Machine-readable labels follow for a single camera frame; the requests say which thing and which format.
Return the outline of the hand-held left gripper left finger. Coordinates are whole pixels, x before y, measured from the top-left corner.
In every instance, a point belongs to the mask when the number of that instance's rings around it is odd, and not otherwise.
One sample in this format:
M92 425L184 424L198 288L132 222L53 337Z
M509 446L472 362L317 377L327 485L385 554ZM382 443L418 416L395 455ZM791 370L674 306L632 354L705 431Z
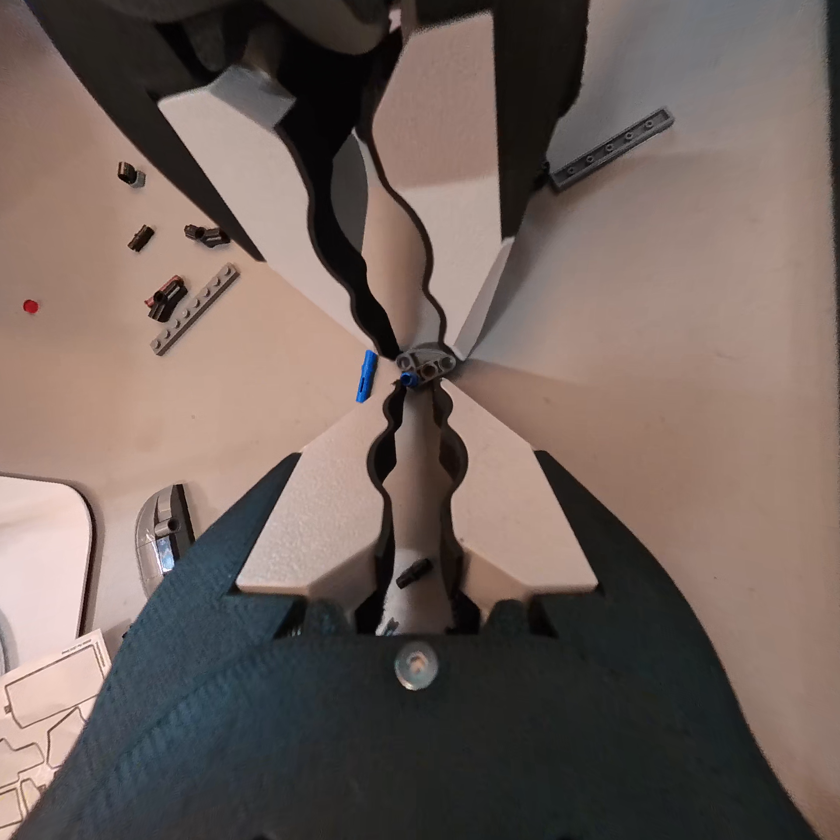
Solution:
M405 388L385 385L300 452L237 578L242 592L330 600L382 617L392 581L392 501Z

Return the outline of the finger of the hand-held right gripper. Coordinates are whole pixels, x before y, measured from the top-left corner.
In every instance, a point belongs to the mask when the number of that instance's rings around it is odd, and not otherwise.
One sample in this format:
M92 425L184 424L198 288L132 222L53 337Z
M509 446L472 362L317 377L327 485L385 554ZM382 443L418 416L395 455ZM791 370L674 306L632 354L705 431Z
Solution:
M256 69L159 110L267 265L366 347L399 354L361 255L368 182L353 135L330 150L307 105Z
M513 237L501 232L494 21L472 14L416 26L374 111L388 185L431 247L427 289L460 360L478 342Z

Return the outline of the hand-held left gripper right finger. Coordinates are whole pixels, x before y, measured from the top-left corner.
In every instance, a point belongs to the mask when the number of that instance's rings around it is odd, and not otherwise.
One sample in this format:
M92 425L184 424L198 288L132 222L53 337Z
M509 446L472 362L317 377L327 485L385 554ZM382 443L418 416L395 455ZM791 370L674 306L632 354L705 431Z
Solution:
M433 410L451 479L439 567L455 621L479 623L502 601L593 592L595 573L530 443L456 385L434 387Z

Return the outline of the small grey lego beam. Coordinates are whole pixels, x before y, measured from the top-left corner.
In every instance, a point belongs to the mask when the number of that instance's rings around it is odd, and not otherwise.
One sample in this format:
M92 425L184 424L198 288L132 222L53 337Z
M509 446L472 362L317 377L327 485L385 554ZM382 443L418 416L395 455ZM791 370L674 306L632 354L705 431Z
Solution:
M437 343L418 344L395 359L399 372L415 371L422 380L421 385L450 375L457 363L456 356Z

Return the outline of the grey curved lego panel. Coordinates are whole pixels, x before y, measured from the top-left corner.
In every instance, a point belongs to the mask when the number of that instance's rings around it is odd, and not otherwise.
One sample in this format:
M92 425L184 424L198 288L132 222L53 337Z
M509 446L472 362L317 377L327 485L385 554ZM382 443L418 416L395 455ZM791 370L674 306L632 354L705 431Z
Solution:
M183 484L154 493L142 506L134 544L143 592L150 598L195 540Z

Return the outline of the black and brown lego connector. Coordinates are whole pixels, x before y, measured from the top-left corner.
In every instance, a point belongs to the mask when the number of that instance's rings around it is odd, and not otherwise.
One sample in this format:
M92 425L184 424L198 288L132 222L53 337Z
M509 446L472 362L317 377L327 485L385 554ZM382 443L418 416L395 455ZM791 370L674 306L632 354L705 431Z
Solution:
M173 276L145 300L144 303L149 310L149 318L160 323L168 322L176 306L185 298L186 294L187 288L184 279L181 276Z

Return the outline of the long dark grey lego plate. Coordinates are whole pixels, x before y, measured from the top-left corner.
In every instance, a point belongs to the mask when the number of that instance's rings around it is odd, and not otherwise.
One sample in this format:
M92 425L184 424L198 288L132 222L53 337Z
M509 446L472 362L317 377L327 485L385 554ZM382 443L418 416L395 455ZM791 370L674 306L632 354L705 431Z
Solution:
M666 131L674 122L675 116L667 108L652 112L607 141L573 158L558 169L548 172L548 185L556 194L560 194Z

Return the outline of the white magnifier stand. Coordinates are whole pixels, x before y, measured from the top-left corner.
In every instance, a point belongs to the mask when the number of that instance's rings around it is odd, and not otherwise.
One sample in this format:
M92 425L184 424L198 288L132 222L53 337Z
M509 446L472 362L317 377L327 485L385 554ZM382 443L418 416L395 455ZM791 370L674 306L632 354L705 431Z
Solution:
M91 513L78 490L1 477L2 674L80 635L92 546Z

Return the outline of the white sticker sheet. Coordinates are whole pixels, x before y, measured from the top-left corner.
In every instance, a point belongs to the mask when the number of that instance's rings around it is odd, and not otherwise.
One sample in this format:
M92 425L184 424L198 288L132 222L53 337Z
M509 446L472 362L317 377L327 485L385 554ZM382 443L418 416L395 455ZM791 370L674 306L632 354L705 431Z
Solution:
M16 833L67 759L110 667L96 629L2 676L2 839Z

